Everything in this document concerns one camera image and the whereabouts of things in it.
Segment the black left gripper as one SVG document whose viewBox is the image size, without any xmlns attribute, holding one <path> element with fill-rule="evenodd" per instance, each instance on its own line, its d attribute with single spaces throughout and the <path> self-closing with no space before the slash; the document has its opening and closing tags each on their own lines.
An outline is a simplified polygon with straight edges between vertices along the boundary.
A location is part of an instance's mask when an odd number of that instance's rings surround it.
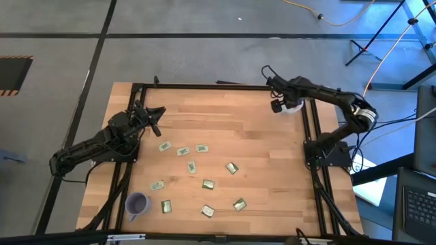
<svg viewBox="0 0 436 245">
<path fill-rule="evenodd" d="M 131 128 L 133 131 L 139 131 L 145 127 L 154 127 L 154 119 L 159 120 L 165 113 L 165 107 L 148 108 L 144 107 L 139 100 L 134 101 L 132 108 Z"/>
</svg>

